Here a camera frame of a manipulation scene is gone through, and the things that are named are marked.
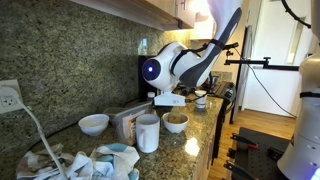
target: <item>white bowl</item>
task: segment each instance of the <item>white bowl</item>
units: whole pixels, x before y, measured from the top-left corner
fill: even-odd
[[[109,116],[106,114],[93,114],[82,118],[78,125],[81,131],[89,136],[98,136],[109,124]]]
[[[169,115],[170,115],[170,112],[165,113],[162,116],[162,121],[166,129],[168,129],[171,133],[180,133],[181,131],[186,129],[189,122],[189,117],[187,115],[180,114],[181,119],[179,123],[168,122]]]

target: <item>wooden floor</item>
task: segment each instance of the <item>wooden floor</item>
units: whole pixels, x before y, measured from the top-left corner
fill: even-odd
[[[239,111],[237,119],[233,124],[229,124],[229,117],[226,117],[226,122],[222,128],[220,149],[218,158],[214,160],[211,166],[208,180],[227,179],[228,170],[223,167],[229,148],[232,147],[233,140],[230,139],[232,133],[238,133],[240,127],[249,128],[255,131],[271,134],[285,139],[290,139],[295,128],[295,119],[267,114],[257,111],[244,110]]]

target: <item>granite backsplash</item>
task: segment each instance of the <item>granite backsplash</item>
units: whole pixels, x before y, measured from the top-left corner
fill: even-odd
[[[190,32],[159,31],[66,0],[0,0],[0,80],[17,79],[46,135],[138,98],[138,49]],[[24,110],[0,114],[0,152],[40,140]]]

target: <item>white device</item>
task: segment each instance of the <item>white device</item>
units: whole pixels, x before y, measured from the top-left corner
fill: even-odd
[[[185,106],[185,97],[172,91],[182,82],[187,87],[202,85],[213,64],[234,32],[241,17],[242,0],[208,0],[217,28],[202,57],[179,42],[163,47],[156,57],[148,59],[142,67],[144,79],[161,90],[154,98],[158,106]]]
[[[311,1],[311,28],[320,40],[320,1]],[[285,153],[277,164],[291,180],[320,179],[320,52],[299,67],[302,76],[301,108]]]

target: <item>crumpled cloth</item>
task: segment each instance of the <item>crumpled cloth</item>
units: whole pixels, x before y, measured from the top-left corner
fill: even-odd
[[[52,146],[52,151],[62,164],[70,180],[138,180],[139,171],[134,164],[139,155],[134,147],[109,144],[94,149],[90,157],[79,151],[76,156],[61,153],[62,145]],[[59,179],[59,170],[46,150],[28,151],[17,168],[17,179]]]

